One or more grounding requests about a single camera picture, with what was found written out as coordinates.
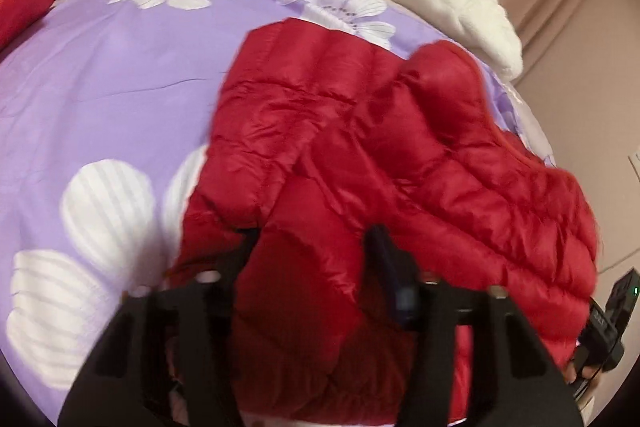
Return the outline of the person's right hand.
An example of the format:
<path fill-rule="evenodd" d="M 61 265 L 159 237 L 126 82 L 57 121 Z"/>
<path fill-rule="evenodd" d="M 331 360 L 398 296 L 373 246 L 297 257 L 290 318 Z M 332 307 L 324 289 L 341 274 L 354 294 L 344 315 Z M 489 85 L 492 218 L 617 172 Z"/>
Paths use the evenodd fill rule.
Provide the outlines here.
<path fill-rule="evenodd" d="M 575 400 L 591 395 L 600 384 L 601 369 L 597 365 L 589 366 L 587 358 L 588 350 L 577 345 L 570 361 L 562 369 L 564 381 L 572 389 Z"/>

